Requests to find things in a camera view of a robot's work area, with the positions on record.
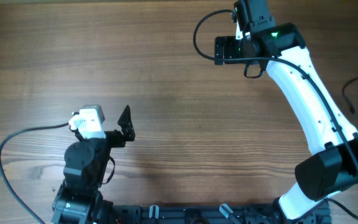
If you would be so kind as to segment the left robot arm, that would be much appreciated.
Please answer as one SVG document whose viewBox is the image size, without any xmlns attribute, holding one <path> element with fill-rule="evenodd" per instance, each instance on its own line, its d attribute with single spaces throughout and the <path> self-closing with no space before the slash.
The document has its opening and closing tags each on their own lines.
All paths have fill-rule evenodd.
<svg viewBox="0 0 358 224">
<path fill-rule="evenodd" d="M 114 204 L 99 191 L 113 177 L 104 180 L 108 162 L 114 163 L 111 149 L 124 147 L 135 139 L 130 106 L 118 119 L 121 130 L 104 131 L 104 113 L 100 105 L 85 105 L 74 112 L 68 125 L 77 142 L 64 155 L 65 176 L 52 204 L 52 223 L 120 223 Z"/>
</svg>

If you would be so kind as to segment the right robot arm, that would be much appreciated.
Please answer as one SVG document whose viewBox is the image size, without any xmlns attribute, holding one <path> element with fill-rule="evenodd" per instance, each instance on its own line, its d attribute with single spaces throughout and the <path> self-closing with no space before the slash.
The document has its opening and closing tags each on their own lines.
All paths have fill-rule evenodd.
<svg viewBox="0 0 358 224">
<path fill-rule="evenodd" d="M 236 34 L 216 38 L 215 64 L 258 65 L 285 95 L 308 143 L 310 157 L 278 199 L 284 219 L 296 222 L 358 184 L 358 130 L 320 80 L 294 24 L 276 25 L 265 1 L 237 1 L 231 16 Z"/>
</svg>

